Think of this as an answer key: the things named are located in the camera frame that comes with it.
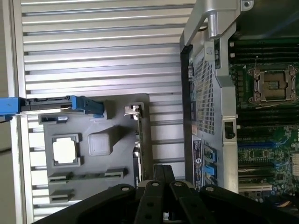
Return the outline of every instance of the pcie slot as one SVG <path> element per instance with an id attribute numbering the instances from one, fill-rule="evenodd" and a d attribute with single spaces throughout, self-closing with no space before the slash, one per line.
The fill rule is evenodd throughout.
<path id="1" fill-rule="evenodd" d="M 249 163 L 249 164 L 239 164 L 238 173 L 239 180 L 253 180 L 253 179 L 264 179 L 273 177 L 274 174 L 272 169 L 274 167 L 273 163 L 262 162 L 262 163 Z"/>
<path id="2" fill-rule="evenodd" d="M 269 183 L 239 183 L 239 192 L 269 191 L 272 185 Z"/>
<path id="3" fill-rule="evenodd" d="M 238 143 L 238 149 L 250 149 L 250 148 L 272 148 L 276 145 L 275 142 L 265 141 L 265 142 L 249 142 L 249 143 Z"/>
<path id="4" fill-rule="evenodd" d="M 254 128 L 246 128 L 246 129 L 238 129 L 237 136 L 238 138 L 268 138 L 272 137 L 273 133 L 271 133 L 268 129 L 258 130 Z"/>

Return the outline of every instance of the circuit board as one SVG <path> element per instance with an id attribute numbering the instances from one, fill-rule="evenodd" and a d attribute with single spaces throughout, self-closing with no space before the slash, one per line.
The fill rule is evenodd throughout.
<path id="1" fill-rule="evenodd" d="M 284 68 L 287 68 L 289 65 L 294 66 L 295 72 L 296 72 L 296 92 L 298 95 L 299 93 L 299 63 L 287 63 L 287 64 L 281 64 L 279 66 L 276 66 L 280 68 L 281 70 Z M 263 66 L 265 68 L 271 69 L 274 66 L 272 64 L 269 64 L 265 66 L 264 64 L 242 64 L 242 65 L 230 65 L 229 73 L 231 74 L 231 78 L 236 86 L 236 105 L 238 109 L 246 109 L 246 108 L 256 108 L 261 107 L 259 105 L 253 104 L 250 102 L 254 95 L 254 78 L 252 76 L 252 71 L 255 68 L 258 68 L 259 66 Z M 293 102 L 277 102 L 275 105 L 278 106 L 299 106 L 299 101 Z"/>
<path id="2" fill-rule="evenodd" d="M 249 164 L 257 172 L 250 178 L 240 177 L 240 183 L 267 182 L 272 185 L 271 195 L 293 194 L 299 187 L 292 175 L 292 155 L 299 152 L 299 126 L 254 128 L 258 133 L 271 133 L 271 137 L 238 138 L 238 161 Z"/>
<path id="3" fill-rule="evenodd" d="M 256 201 L 299 190 L 298 44 L 298 38 L 229 43 L 239 185 L 246 186 L 240 194 Z"/>

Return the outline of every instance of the blue connector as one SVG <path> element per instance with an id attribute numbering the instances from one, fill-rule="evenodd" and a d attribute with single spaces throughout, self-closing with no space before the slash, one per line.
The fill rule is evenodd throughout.
<path id="1" fill-rule="evenodd" d="M 14 115 L 21 112 L 22 100 L 24 99 L 20 97 L 0 98 L 0 116 L 4 117 L 5 121 L 10 121 Z"/>
<path id="2" fill-rule="evenodd" d="M 84 114 L 94 114 L 95 117 L 104 117 L 104 104 L 93 101 L 87 97 L 70 96 L 71 108 L 75 111 L 82 111 Z"/>
<path id="3" fill-rule="evenodd" d="M 215 172 L 215 168 L 211 167 L 209 165 L 205 165 L 204 167 L 204 172 L 208 173 L 211 176 L 215 176 L 216 172 Z"/>

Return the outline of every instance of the perforated metal panel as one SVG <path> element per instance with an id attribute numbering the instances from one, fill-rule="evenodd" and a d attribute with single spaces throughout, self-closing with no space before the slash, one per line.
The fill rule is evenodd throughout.
<path id="1" fill-rule="evenodd" d="M 213 66 L 199 54 L 194 66 L 198 129 L 214 135 Z"/>

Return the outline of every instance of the metal grille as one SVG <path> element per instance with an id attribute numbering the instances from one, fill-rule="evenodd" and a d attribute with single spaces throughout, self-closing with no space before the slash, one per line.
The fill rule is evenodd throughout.
<path id="1" fill-rule="evenodd" d="M 214 135 L 213 68 L 202 57 L 195 64 L 198 129 Z"/>

